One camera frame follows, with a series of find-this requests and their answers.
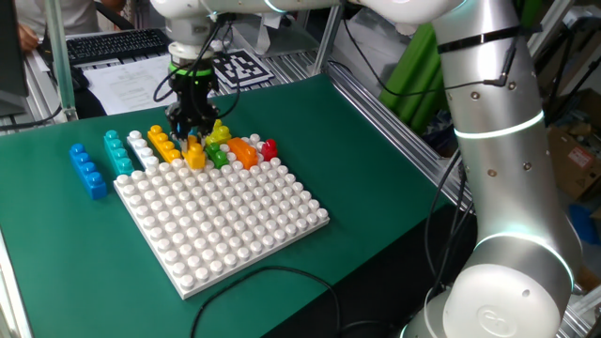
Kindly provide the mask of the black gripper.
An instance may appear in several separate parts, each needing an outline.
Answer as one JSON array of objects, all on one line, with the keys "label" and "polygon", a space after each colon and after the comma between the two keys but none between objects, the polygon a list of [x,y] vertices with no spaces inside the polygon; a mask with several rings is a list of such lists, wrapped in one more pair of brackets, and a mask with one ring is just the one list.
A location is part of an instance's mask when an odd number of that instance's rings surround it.
[{"label": "black gripper", "polygon": [[188,123],[198,123],[196,135],[199,138],[211,135],[220,111],[209,101],[208,94],[219,88],[217,77],[214,74],[176,74],[171,77],[169,84],[177,94],[177,102],[165,109],[171,137],[178,142],[186,141]]}]

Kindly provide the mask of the person's hand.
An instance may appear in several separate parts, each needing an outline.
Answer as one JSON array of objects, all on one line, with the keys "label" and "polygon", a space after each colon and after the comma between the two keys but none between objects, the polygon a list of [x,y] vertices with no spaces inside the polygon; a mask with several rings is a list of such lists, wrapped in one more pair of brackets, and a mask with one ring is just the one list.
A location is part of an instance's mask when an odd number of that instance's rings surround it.
[{"label": "person's hand", "polygon": [[24,53],[29,53],[39,46],[39,37],[36,32],[28,25],[20,23],[18,25],[20,46]]}]

